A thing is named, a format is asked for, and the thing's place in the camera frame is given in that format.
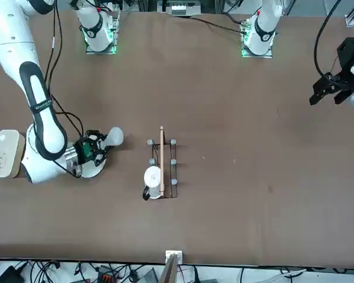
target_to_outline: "black cable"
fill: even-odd
[[[75,126],[74,126],[74,127],[75,127],[75,129],[77,130],[79,136],[80,136],[80,137],[83,136],[82,133],[84,134],[84,126],[83,126],[83,122],[81,122],[81,119],[80,119],[79,117],[77,117],[75,114],[73,114],[73,113],[71,113],[71,112],[65,112],[65,111],[61,111],[61,112],[57,112],[57,111],[56,111],[55,114],[56,114],[56,115],[60,115],[60,114],[63,114],[63,115],[70,115],[70,116],[73,116],[74,118],[76,118],[76,120],[80,123],[81,132],[80,132],[78,129],[76,129]]]
[[[141,265],[141,266],[135,268],[133,271],[138,271],[138,270],[141,269],[143,266],[145,266],[145,264],[143,264],[143,265]],[[131,272],[130,272],[130,275],[128,275],[128,276],[127,276],[124,280],[122,280],[120,283],[124,283],[127,279],[130,278],[130,276],[131,276]]]
[[[326,26],[326,24],[328,23],[330,17],[332,16],[333,12],[335,11],[335,9],[337,8],[337,6],[340,4],[342,0],[337,0],[336,3],[334,4],[333,8],[330,10],[328,16],[326,17],[323,25],[321,26],[319,33],[317,34],[316,37],[316,42],[314,43],[314,50],[313,50],[313,59],[314,59],[314,66],[316,67],[317,72],[320,74],[321,77],[326,78],[328,80],[329,83],[336,85],[338,87],[340,87],[341,89],[347,89],[347,86],[345,84],[341,84],[341,83],[337,83],[333,80],[331,80],[330,78],[328,78],[327,76],[325,76],[323,74],[323,72],[321,71],[320,67],[319,67],[319,63],[317,62],[317,47],[319,45],[319,39],[321,34],[324,31],[324,28]]]
[[[232,9],[236,7],[236,5],[238,5],[237,8],[239,8],[243,2],[244,2],[244,0],[237,0],[237,1],[235,2],[235,4],[232,5],[232,7],[227,11],[227,13],[231,12]]]
[[[333,62],[332,68],[330,69],[330,73],[333,71],[333,68],[335,67],[337,59],[338,59],[338,56],[336,57],[335,61]]]
[[[236,20],[234,19],[234,17],[232,17],[228,12],[223,12],[223,15],[226,15],[227,17],[229,17],[230,20],[231,20],[232,22],[234,22],[235,24],[238,24],[238,25],[241,25],[241,24],[242,24],[242,20],[236,21]]]
[[[283,266],[283,267],[281,267],[281,268],[279,269],[279,272],[281,272],[281,274],[284,274],[284,273],[283,273],[283,269],[285,269],[285,270],[287,271],[287,273],[290,273],[289,268],[286,267],[286,266]],[[301,274],[303,274],[303,273],[304,273],[304,272],[301,272],[301,273],[295,274],[295,275],[285,275],[284,277],[287,278],[287,279],[289,279],[289,280],[290,280],[290,283],[292,283],[292,282],[293,282],[293,278],[299,277],[299,276],[300,276]]]
[[[97,279],[98,279],[98,277],[97,277],[97,278],[96,278],[94,281],[92,281],[92,282],[87,281],[87,280],[85,279],[84,275],[83,275],[83,272],[81,271],[81,262],[78,263],[78,272],[80,273],[81,278],[83,279],[83,281],[84,281],[85,283],[95,283],[95,282],[97,281]]]
[[[242,275],[244,274],[244,270],[245,270],[245,268],[243,268],[243,269],[241,270],[240,283],[242,283]]]
[[[50,96],[53,98],[53,100],[57,103],[57,105],[59,106],[59,108],[61,109],[61,112],[60,113],[57,113],[57,114],[64,114],[66,116],[66,118],[70,121],[70,123],[72,124],[72,126],[75,128],[75,130],[77,131],[78,135],[80,137],[83,136],[84,134],[84,127],[83,127],[83,124],[80,120],[80,118],[78,118],[75,114],[73,113],[70,113],[70,112],[66,112],[64,111],[63,107],[60,105],[59,101],[56,99],[56,97],[51,93],[51,80],[53,78],[53,73],[54,73],[54,70],[55,70],[55,67],[56,65],[58,64],[58,61],[59,61],[59,58],[60,58],[60,55],[61,55],[61,51],[63,49],[63,31],[62,31],[62,28],[61,28],[61,21],[60,21],[60,16],[59,16],[59,10],[58,10],[58,3],[57,3],[57,0],[55,0],[55,6],[54,6],[54,28],[53,28],[53,38],[55,38],[55,14],[57,15],[58,17],[58,25],[59,25],[59,33],[60,33],[60,47],[59,47],[59,52],[58,52],[58,55],[57,55],[57,58],[55,59],[55,62],[51,68],[51,71],[50,71],[50,77],[49,77],[49,80],[48,80],[48,92],[50,94]],[[51,49],[51,54],[50,54],[50,57],[49,57],[49,60],[48,60],[48,64],[47,64],[47,70],[46,70],[46,76],[45,76],[45,81],[47,79],[47,74],[48,74],[48,69],[50,67],[50,62],[51,62],[51,59],[53,57],[53,53],[54,53],[54,48],[52,47]],[[68,115],[71,115],[71,116],[74,116],[80,123],[80,126],[81,126],[81,129],[82,131],[80,132],[79,129],[77,128],[77,126],[75,125],[75,123],[73,123],[73,121],[71,120],[71,118],[68,116]]]
[[[51,267],[52,263],[49,262],[49,263],[46,264],[46,265],[43,265],[42,262],[40,262],[40,263],[41,263],[42,267],[44,268],[44,273],[43,273],[42,281],[43,281],[44,275],[46,275],[47,282],[48,282],[48,283],[54,283],[54,281],[53,281],[53,280],[50,278],[50,276],[48,276],[48,274],[47,274],[47,270]]]
[[[91,262],[89,262],[89,265],[96,271],[98,272],[99,271],[99,267],[95,267]]]
[[[59,52],[58,52],[57,58],[55,59],[55,62],[53,64],[53,66],[51,67],[50,78],[48,79],[48,91],[49,92],[51,92],[51,80],[53,79],[54,70],[59,62],[61,51],[63,49],[63,31],[61,28],[61,22],[60,22],[60,16],[59,16],[58,0],[55,0],[55,10],[57,12],[57,18],[58,18],[58,24],[59,24],[60,47],[59,47]]]
[[[36,261],[33,263],[33,265],[31,266],[31,269],[30,269],[30,283],[33,283],[33,269],[34,269],[35,263],[36,263]]]
[[[20,261],[19,263],[17,263],[17,264],[14,266],[14,268],[16,269],[17,266],[20,265],[22,262],[24,262],[24,261]]]
[[[50,69],[51,60],[52,60],[53,55],[54,55],[54,44],[55,44],[55,16],[56,16],[55,10],[56,10],[56,8],[54,7],[53,42],[52,42],[52,46],[51,46],[51,54],[50,54],[50,57],[49,57],[48,62],[47,62],[46,75],[45,75],[45,82],[47,81],[48,71],[49,71],[49,69]]]
[[[110,9],[109,9],[107,6],[105,6],[105,5],[103,5],[103,6],[97,6],[97,5],[95,5],[95,4],[91,3],[91,2],[89,2],[88,0],[86,0],[86,1],[87,1],[87,3],[88,3],[89,5],[91,5],[91,6],[93,6],[93,7],[100,8],[100,9],[107,9],[107,11],[110,11]]]
[[[193,268],[194,268],[194,283],[201,283],[196,266],[193,265]]]
[[[335,271],[335,273],[338,273],[338,274],[345,274],[348,272],[348,270],[346,268],[342,272],[339,272],[337,268],[333,268],[333,270]]]
[[[255,10],[255,12],[253,13],[253,15],[255,15],[261,8],[262,8],[262,6],[260,6],[259,9]]]
[[[189,19],[194,19],[194,20],[196,20],[196,21],[204,22],[204,23],[206,23],[206,24],[208,24],[208,25],[212,25],[212,26],[217,27],[217,28],[226,29],[227,31],[233,31],[233,32],[237,32],[237,33],[239,33],[239,34],[246,34],[245,31],[239,31],[239,30],[237,30],[237,29],[232,29],[232,28],[223,27],[223,26],[221,26],[221,25],[214,24],[213,22],[205,21],[204,19],[198,19],[198,18],[189,18]]]

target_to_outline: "cable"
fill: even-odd
[[[345,273],[347,273],[347,271],[348,271],[346,268],[345,268],[342,272],[339,272],[337,268],[333,268],[333,270],[334,270],[335,273],[337,273],[337,274],[345,274]]]
[[[301,270],[298,270],[298,271],[291,271],[291,272],[288,272],[288,273],[282,273],[282,274],[278,274],[276,276],[273,276],[269,279],[266,279],[266,280],[262,280],[262,281],[258,281],[256,283],[272,283],[274,282],[275,280],[278,280],[282,277],[288,277],[290,280],[292,280],[293,276],[297,275],[300,276],[303,272],[306,272],[307,270],[306,269],[301,269]]]
[[[89,2],[88,0],[86,0],[86,2],[87,2],[89,5],[93,6],[93,7],[100,8],[100,9],[107,9],[107,11],[110,12],[110,9],[109,9],[107,6],[105,6],[105,5],[103,5],[103,7],[102,7],[102,6],[97,6],[97,5],[95,5],[95,4],[91,3],[91,2]]]
[[[83,272],[81,271],[81,262],[78,263],[78,272],[80,273],[81,278],[83,279],[83,281],[84,281],[85,283],[95,283],[95,282],[97,281],[97,279],[98,279],[98,278],[96,278],[96,279],[95,279],[94,281],[92,281],[92,282],[90,282],[90,280],[87,281],[87,280],[85,279],[84,275],[83,275]]]
[[[314,43],[314,50],[313,50],[313,59],[314,59],[314,66],[316,67],[317,72],[320,74],[321,77],[326,78],[328,80],[329,83],[336,85],[338,87],[340,87],[341,89],[347,89],[347,86],[345,84],[341,84],[341,83],[337,83],[333,80],[331,80],[330,78],[328,78],[327,76],[325,76],[323,74],[323,72],[321,71],[320,67],[319,67],[319,63],[317,62],[317,47],[319,46],[319,39],[321,34],[324,31],[324,28],[326,26],[326,24],[328,23],[330,17],[332,16],[333,12],[335,11],[335,9],[337,8],[337,6],[340,4],[342,0],[337,0],[336,3],[334,4],[333,8],[330,10],[328,16],[326,17],[323,25],[321,26],[319,33],[317,34],[316,37],[316,42]]]
[[[54,70],[55,70],[55,67],[57,66],[57,64],[59,62],[61,51],[63,49],[63,31],[62,31],[62,28],[61,28],[61,22],[60,22],[60,16],[59,16],[58,0],[55,0],[55,10],[56,10],[56,13],[57,13],[58,24],[59,24],[60,47],[59,47],[59,52],[58,52],[57,58],[55,59],[55,62],[53,64],[53,66],[51,67],[51,71],[50,71],[50,78],[48,80],[48,91],[49,92],[51,92],[51,80],[53,79]]]
[[[52,41],[52,44],[51,44],[51,54],[50,54],[50,57],[48,59],[48,62],[47,62],[47,68],[46,68],[46,75],[45,75],[45,82],[47,81],[47,77],[48,77],[48,70],[50,69],[50,64],[51,64],[51,60],[53,58],[53,55],[54,55],[54,44],[55,44],[55,7],[54,7],[54,19],[53,19],[53,41]]]
[[[241,24],[242,24],[242,20],[236,21],[228,12],[223,12],[223,15],[226,15],[227,17],[229,17],[230,20],[231,20],[232,22],[234,22],[235,24],[238,24],[238,25],[241,25]]]
[[[244,2],[244,0],[237,0],[237,1],[235,2],[235,4],[232,5],[232,7],[227,11],[227,13],[231,12],[232,9],[235,8],[236,5],[238,5],[237,8],[239,8],[243,2]]]
[[[283,267],[281,267],[280,269],[279,269],[279,271],[281,272],[281,274],[283,274],[284,275],[284,273],[283,273],[283,268],[285,269],[285,270],[287,270],[287,273],[290,273],[290,270],[289,270],[289,268],[288,267],[286,267],[286,266],[283,266]],[[285,278],[288,278],[288,279],[292,279],[292,278],[295,278],[295,277],[299,277],[301,274],[303,274],[304,273],[304,271],[302,271],[301,273],[299,273],[299,274],[295,274],[295,275],[290,275],[290,276],[284,276]]]
[[[260,6],[259,9],[255,10],[255,12],[253,13],[253,15],[255,15],[261,8],[262,8],[262,6]]]
[[[145,264],[135,268],[133,271],[138,271],[139,269],[141,269],[143,266],[145,266]],[[124,280],[122,280],[120,283],[124,283],[127,279],[129,279],[129,277],[131,276],[131,273],[130,275],[128,275]]]
[[[185,282],[185,277],[184,277],[183,272],[182,272],[182,269],[181,269],[181,266],[179,265],[178,268],[179,268],[179,270],[181,271],[183,283],[186,283],[186,282]]]
[[[71,112],[65,112],[65,111],[61,111],[61,112],[55,112],[56,115],[60,115],[60,114],[64,114],[64,115],[70,115],[76,118],[76,120],[80,123],[80,127],[81,127],[81,132],[76,128],[76,125],[73,124],[73,126],[75,127],[76,131],[78,132],[79,136],[82,137],[83,135],[81,133],[84,134],[84,126],[83,126],[83,122],[81,122],[81,119],[79,117],[77,117],[75,114],[71,113]]]
[[[44,276],[46,275],[46,279],[48,283],[54,283],[54,281],[52,281],[52,279],[50,278],[50,276],[48,276],[47,274],[47,270],[50,268],[50,266],[52,265],[52,263],[48,262],[46,265],[43,265],[42,262],[40,262],[40,264],[42,265],[42,268],[38,265],[39,268],[41,268],[41,270],[43,270],[43,276],[42,276],[42,282],[44,282]]]
[[[336,64],[337,59],[338,59],[338,56],[336,57],[335,61],[333,62],[333,66],[332,66],[332,68],[330,69],[330,73],[333,71],[333,68],[335,67],[335,64]]]
[[[199,275],[198,275],[198,270],[195,267],[195,265],[193,265],[194,268],[194,283],[201,283],[201,280],[199,279]]]
[[[20,265],[22,262],[24,262],[24,261],[20,261],[19,263],[17,263],[17,264],[14,266],[14,268],[17,268],[17,266]]]
[[[206,23],[206,24],[208,24],[208,25],[212,25],[212,26],[217,27],[217,28],[226,29],[227,31],[233,31],[233,32],[237,32],[237,33],[239,33],[239,34],[246,34],[245,31],[238,31],[238,30],[236,30],[236,29],[223,27],[223,26],[221,26],[221,25],[214,24],[213,22],[205,21],[204,19],[198,19],[198,18],[189,18],[189,19],[194,19],[194,20],[196,20],[196,21],[204,22],[204,23]]]
[[[243,269],[241,270],[240,283],[242,283],[242,275],[244,274],[244,270],[245,270],[245,268],[243,268]]]
[[[60,105],[59,101],[56,99],[56,97],[51,93],[51,80],[53,78],[53,73],[54,73],[54,70],[55,70],[55,67],[56,65],[58,64],[58,61],[59,61],[59,58],[60,58],[60,55],[61,55],[61,51],[63,49],[63,31],[62,31],[62,28],[61,28],[61,21],[60,21],[60,16],[59,16],[59,10],[58,10],[58,3],[57,3],[57,0],[55,0],[55,6],[54,6],[54,28],[53,28],[53,45],[51,47],[51,54],[50,54],[50,57],[48,59],[48,64],[47,64],[47,70],[46,70],[46,75],[45,75],[45,81],[47,80],[47,76],[48,76],[48,69],[50,67],[50,62],[52,60],[52,57],[53,57],[53,54],[54,54],[54,42],[55,42],[55,14],[57,15],[58,17],[58,25],[59,25],[59,33],[60,33],[60,49],[59,49],[59,52],[58,52],[58,55],[57,55],[57,58],[55,59],[55,62],[51,68],[51,71],[50,71],[50,77],[49,77],[49,80],[48,80],[48,92],[50,94],[50,96],[53,98],[53,100],[57,103],[57,105],[59,106],[59,108],[61,109],[61,112],[56,112],[56,114],[64,114],[66,116],[66,118],[70,121],[70,123],[72,124],[72,126],[75,128],[75,130],[77,131],[78,135],[80,137],[83,136],[84,134],[84,127],[83,127],[83,124],[80,120],[80,118],[78,118],[75,114],[71,113],[71,112],[66,112],[64,111],[63,107]],[[71,118],[68,116],[68,115],[71,115],[73,117],[75,117],[79,123],[80,123],[80,126],[81,126],[81,132],[80,130],[77,128],[77,126],[75,125],[75,123],[73,123],[73,121],[71,120]]]

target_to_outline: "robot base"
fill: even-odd
[[[252,17],[250,19],[247,19],[243,24],[240,25],[240,31],[245,31],[247,33],[247,34],[241,34],[241,38],[240,38],[241,56],[244,58],[247,57],[272,58],[273,57],[272,47],[273,47],[274,36],[271,39],[269,50],[264,55],[253,54],[245,44],[246,41],[250,40],[250,34],[252,31],[252,26],[254,25],[254,21],[255,21],[255,17]]]
[[[96,177],[104,168],[106,159],[97,167],[94,165],[94,161],[89,161],[83,164],[83,170],[81,172],[81,178],[93,178]]]

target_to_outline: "table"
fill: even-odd
[[[43,68],[52,17],[31,21]],[[205,19],[235,28],[223,15]],[[241,58],[238,34],[166,14],[131,13],[117,55],[85,55],[62,13],[52,92],[86,129],[119,126],[126,144],[91,180],[0,180],[0,256],[354,268],[354,108],[309,106],[323,18],[285,18],[272,60]],[[330,70],[351,29],[328,23]],[[0,67],[0,130],[25,131],[24,95]],[[76,133],[61,118],[71,140]],[[178,143],[178,198],[142,199],[147,139]]]

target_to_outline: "black handle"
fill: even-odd
[[[144,199],[144,200],[148,200],[149,197],[151,196],[151,195],[148,193],[148,191],[149,191],[149,186],[146,186],[146,187],[144,188],[144,190],[143,190],[143,199]]]

